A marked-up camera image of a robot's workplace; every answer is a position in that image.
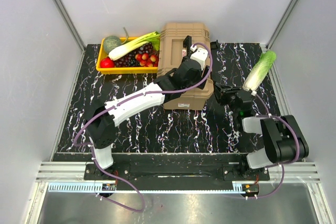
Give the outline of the tan plastic tool box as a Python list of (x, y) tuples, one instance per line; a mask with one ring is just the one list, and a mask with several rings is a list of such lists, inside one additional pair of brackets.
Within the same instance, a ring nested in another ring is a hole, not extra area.
[[(180, 66), (186, 55), (183, 40), (192, 37), (192, 43), (201, 42), (210, 47), (209, 30), (204, 23), (166, 23), (160, 35), (160, 53), (157, 76), (162, 76)], [(202, 110), (214, 91), (213, 81), (208, 79), (203, 89), (194, 88), (179, 98), (163, 104), (166, 110)]]

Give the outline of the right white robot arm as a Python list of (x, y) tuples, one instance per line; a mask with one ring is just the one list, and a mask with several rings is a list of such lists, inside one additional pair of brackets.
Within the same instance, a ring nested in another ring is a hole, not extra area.
[(239, 87), (214, 84), (218, 104), (233, 113), (234, 126), (248, 134), (262, 136), (264, 147), (249, 153), (239, 162), (239, 174), (250, 180), (264, 168), (291, 164), (309, 155), (308, 143), (293, 115), (253, 114), (252, 93)]

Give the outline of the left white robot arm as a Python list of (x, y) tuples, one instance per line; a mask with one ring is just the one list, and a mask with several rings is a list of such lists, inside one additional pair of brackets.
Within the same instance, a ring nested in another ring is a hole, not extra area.
[(154, 106), (178, 99), (182, 94), (200, 88), (208, 79), (212, 63), (209, 48), (198, 42), (189, 46), (188, 53), (178, 68), (157, 77), (145, 88), (107, 103), (99, 103), (88, 115), (82, 128), (90, 138), (96, 174), (109, 179), (114, 172), (111, 145), (112, 132), (126, 119)]

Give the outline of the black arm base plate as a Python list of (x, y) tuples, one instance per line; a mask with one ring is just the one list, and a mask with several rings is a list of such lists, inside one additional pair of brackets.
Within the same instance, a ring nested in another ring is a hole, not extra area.
[(248, 178), (239, 172), (245, 154), (117, 154), (106, 172), (141, 191), (230, 190), (233, 182), (268, 182), (264, 169)]

